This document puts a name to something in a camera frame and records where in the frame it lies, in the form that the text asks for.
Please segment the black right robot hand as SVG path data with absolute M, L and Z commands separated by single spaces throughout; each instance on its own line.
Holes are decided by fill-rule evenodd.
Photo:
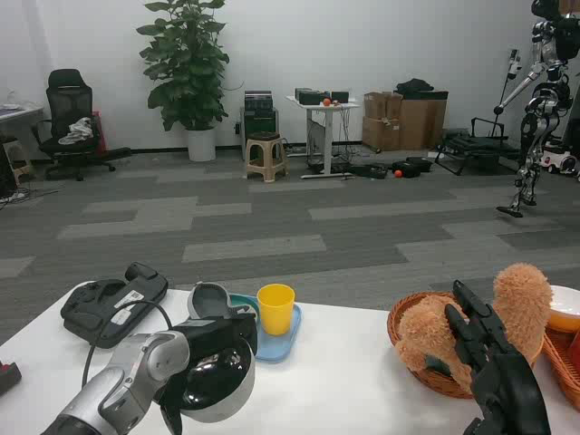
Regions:
M 453 283 L 460 306 L 448 304 L 445 315 L 456 340 L 455 353 L 470 368 L 470 389 L 482 416 L 466 434 L 549 434 L 543 395 L 524 355 L 511 344 L 490 304 L 466 285 Z

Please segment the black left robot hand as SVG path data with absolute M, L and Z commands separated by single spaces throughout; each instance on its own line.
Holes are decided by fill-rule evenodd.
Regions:
M 155 396 L 169 432 L 182 434 L 184 417 L 216 423 L 239 412 L 255 386 L 256 317 L 188 319 L 172 330 L 187 339 L 189 359 Z

